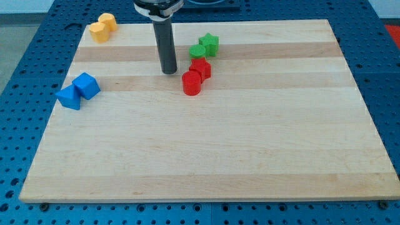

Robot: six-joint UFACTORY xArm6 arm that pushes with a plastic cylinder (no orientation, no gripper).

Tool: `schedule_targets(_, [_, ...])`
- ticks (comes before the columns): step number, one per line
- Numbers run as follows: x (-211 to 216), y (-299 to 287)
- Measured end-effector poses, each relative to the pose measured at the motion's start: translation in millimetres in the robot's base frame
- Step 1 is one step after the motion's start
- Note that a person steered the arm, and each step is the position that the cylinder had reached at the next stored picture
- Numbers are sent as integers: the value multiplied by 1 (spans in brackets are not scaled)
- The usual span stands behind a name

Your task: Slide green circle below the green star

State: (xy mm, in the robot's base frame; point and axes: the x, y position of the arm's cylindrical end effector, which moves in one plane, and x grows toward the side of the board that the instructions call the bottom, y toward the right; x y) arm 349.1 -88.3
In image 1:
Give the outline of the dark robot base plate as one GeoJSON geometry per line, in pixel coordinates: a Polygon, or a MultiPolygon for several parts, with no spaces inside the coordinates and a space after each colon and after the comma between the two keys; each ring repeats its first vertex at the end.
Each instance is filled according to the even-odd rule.
{"type": "Polygon", "coordinates": [[[182,10],[239,9],[241,0],[184,0],[182,10]]]}

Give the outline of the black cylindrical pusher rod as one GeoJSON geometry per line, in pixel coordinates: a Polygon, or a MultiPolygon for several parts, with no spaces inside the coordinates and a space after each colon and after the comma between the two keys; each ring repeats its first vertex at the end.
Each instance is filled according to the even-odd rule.
{"type": "Polygon", "coordinates": [[[174,74],[178,70],[178,66],[171,18],[163,21],[153,21],[152,25],[157,43],[161,71],[164,74],[174,74]]]}

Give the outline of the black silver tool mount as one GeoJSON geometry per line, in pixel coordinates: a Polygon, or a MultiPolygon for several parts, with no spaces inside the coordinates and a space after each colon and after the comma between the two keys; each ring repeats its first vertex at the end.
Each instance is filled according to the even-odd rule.
{"type": "Polygon", "coordinates": [[[184,6],[184,0],[134,0],[135,10],[152,21],[165,21],[184,6]]]}

